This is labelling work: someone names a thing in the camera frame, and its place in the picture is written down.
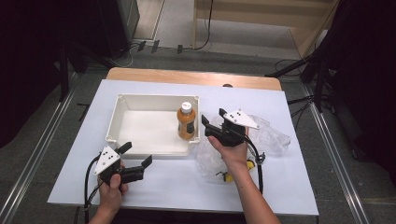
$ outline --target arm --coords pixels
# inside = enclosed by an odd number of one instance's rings
[[[228,172],[233,176],[247,223],[280,223],[248,172],[248,145],[243,143],[237,147],[225,147],[213,136],[209,136],[208,140],[221,154]]]
[[[128,190],[127,185],[121,186],[120,175],[111,176],[110,185],[102,184],[99,188],[100,204],[96,211],[95,216],[91,219],[91,224],[105,224],[111,223],[114,216],[120,210],[122,195]]]

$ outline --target metal rail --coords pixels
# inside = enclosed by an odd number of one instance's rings
[[[75,92],[75,88],[79,81],[79,75],[74,73],[71,77],[71,88],[69,93],[66,95],[64,100],[60,102],[55,112],[53,113],[49,123],[47,124],[46,129],[40,137],[37,145],[35,146],[35,150],[33,151],[29,161],[26,163],[23,171],[18,178],[17,182],[14,184],[11,192],[9,193],[7,200],[0,212],[0,223],[11,223],[12,218],[14,217],[21,200],[27,191],[32,179],[35,175],[35,172],[40,165],[40,162],[44,158],[44,155],[47,151],[47,148],[50,144],[50,141],[55,134],[59,123],[61,122],[67,107],[70,104],[71,99],[73,98],[73,94]]]
[[[311,88],[308,84],[304,84],[305,95],[313,95]],[[361,203],[361,198],[358,192],[355,190],[353,183],[349,177],[347,168],[345,167],[340,154],[338,153],[337,146],[332,140],[332,135],[330,134],[329,128],[327,127],[326,121],[323,118],[323,114],[318,112],[315,105],[311,105],[311,112],[317,122],[320,134],[323,138],[324,144],[332,161],[332,166],[335,173],[337,174],[338,180],[340,181],[343,192],[346,196],[346,201],[349,204],[349,208],[352,212],[352,216],[355,218],[356,223],[368,224],[369,219],[364,211],[363,205]]]

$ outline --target yellow object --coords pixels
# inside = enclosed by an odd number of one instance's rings
[[[252,160],[247,160],[247,168],[248,168],[249,170],[253,169],[255,166],[256,166],[256,164],[254,164],[254,161],[252,161]],[[228,172],[226,172],[226,173],[220,172],[220,174],[223,175],[223,180],[224,180],[224,182],[233,182],[233,176],[230,175],[230,174],[228,174]]]

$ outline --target black stand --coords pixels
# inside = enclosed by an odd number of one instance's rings
[[[89,49],[77,44],[69,42],[64,39],[61,45],[61,56],[60,56],[60,68],[61,68],[61,97],[60,102],[64,100],[64,97],[69,93],[69,75],[67,68],[67,60],[71,63],[74,70],[78,73],[85,73],[87,71],[87,64],[84,62],[82,54],[85,54],[98,63],[102,64],[107,69],[115,67],[112,63],[105,60],[104,58],[94,54]]]
[[[312,81],[315,74],[318,74],[317,85],[315,87],[314,103],[320,113],[322,112],[320,106],[320,99],[323,90],[323,85],[325,83],[325,77],[329,75],[329,61],[328,61],[328,58],[330,58],[329,47],[332,44],[334,37],[336,35],[339,35],[337,33],[340,30],[341,26],[343,25],[344,21],[346,20],[347,16],[349,15],[349,12],[352,10],[352,8],[354,8],[354,7],[343,7],[343,10],[338,11],[340,6],[345,2],[347,1],[341,0],[340,3],[338,4],[337,12],[334,16],[334,20],[332,23],[332,28],[329,30],[329,32],[323,38],[323,41],[320,43],[318,48],[314,50],[312,54],[308,55],[304,59],[301,59],[300,61],[297,61],[285,67],[282,70],[279,70],[273,74],[265,75],[266,77],[281,77],[287,74],[288,72],[291,72],[294,69],[306,65],[306,68],[302,72],[300,79],[303,83],[309,83]]]

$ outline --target white table surface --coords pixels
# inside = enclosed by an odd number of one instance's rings
[[[69,152],[48,203],[84,204],[84,178],[91,160],[106,145],[106,132],[118,94],[198,95],[200,112],[209,120],[219,115],[219,108],[244,112],[271,122],[273,128],[290,136],[291,143],[280,157],[267,156],[263,166],[263,196],[276,214],[317,216],[313,190],[303,155],[291,122],[283,91],[241,88],[103,80]],[[144,180],[129,184],[123,197],[124,208],[242,212],[234,183],[208,183],[201,176],[193,151],[183,159],[154,158],[146,169]],[[124,160],[126,167],[139,160]],[[250,172],[257,184],[257,172]],[[96,184],[91,175],[89,193]],[[99,193],[92,204],[99,204]]]

